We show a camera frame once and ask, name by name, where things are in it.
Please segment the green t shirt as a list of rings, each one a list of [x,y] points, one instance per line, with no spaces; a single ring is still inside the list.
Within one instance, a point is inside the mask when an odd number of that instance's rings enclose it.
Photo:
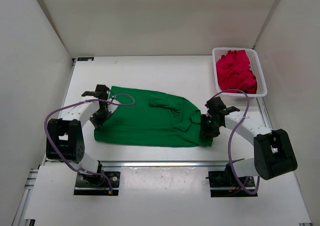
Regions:
[[[100,143],[172,148],[211,147],[201,139],[201,111],[188,99],[160,91],[112,86],[121,103],[101,128]]]

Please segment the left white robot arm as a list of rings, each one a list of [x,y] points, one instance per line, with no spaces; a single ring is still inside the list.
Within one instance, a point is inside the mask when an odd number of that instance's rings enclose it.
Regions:
[[[98,84],[94,91],[81,95],[84,103],[74,104],[63,118],[49,118],[45,125],[46,157],[62,161],[79,173],[93,186],[107,182],[100,161],[85,153],[83,126],[89,121],[95,129],[100,129],[110,118],[117,106],[108,106],[110,89]]]

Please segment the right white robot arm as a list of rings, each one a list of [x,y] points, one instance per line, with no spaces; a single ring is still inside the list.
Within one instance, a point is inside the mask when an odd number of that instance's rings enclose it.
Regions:
[[[200,139],[216,138],[220,128],[240,135],[253,147],[253,157],[230,160],[224,170],[224,179],[230,186],[238,185],[243,178],[260,177],[270,180],[293,172],[298,162],[288,133],[283,129],[271,129],[245,116],[235,106],[227,107],[222,99],[212,97],[205,104],[207,113],[201,115]]]

